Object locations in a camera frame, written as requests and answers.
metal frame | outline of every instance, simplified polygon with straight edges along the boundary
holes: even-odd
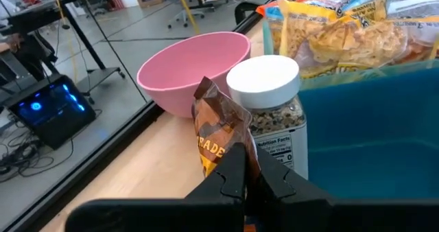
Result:
[[[233,31],[246,34],[261,18],[253,12]],[[162,113],[163,110],[153,101],[143,106],[110,138],[96,147],[83,162],[60,179],[50,191],[29,205],[27,211],[4,228],[3,232],[41,230]]]

nutrition facts label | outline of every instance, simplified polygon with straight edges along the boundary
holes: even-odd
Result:
[[[278,159],[287,167],[293,169],[293,142],[289,131],[276,133],[274,135],[254,139],[256,144],[267,150],[272,156]]]

brown snack bag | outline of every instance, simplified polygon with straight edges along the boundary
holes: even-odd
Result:
[[[256,146],[248,129],[252,121],[250,112],[224,95],[206,77],[202,79],[193,96],[195,102],[192,106],[192,118],[204,177],[215,169],[235,143],[246,146],[250,177],[258,177]]]

wooden table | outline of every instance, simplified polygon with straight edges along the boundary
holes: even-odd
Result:
[[[262,21],[246,35],[251,56],[263,55]],[[163,113],[41,231],[63,232],[69,213],[93,199],[184,198],[204,179],[196,142],[191,119]]]

desk leg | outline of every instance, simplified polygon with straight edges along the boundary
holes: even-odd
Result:
[[[78,23],[76,23],[76,20],[73,18],[73,16],[70,13],[69,9],[67,9],[65,4],[62,4],[61,8],[62,8],[62,11],[64,12],[64,15],[69,20],[70,25],[73,27],[73,29],[76,31],[76,33],[78,33],[78,36],[80,37],[81,41],[84,43],[85,47],[90,52],[91,57],[93,57],[93,60],[95,60],[97,66],[100,69],[102,69],[102,70],[106,69],[104,63],[101,60],[101,58],[99,58],[99,56],[96,54],[95,49],[93,49],[93,46],[90,44],[90,42],[88,41],[87,37],[84,35],[84,32],[81,30],[81,28],[78,25]]]

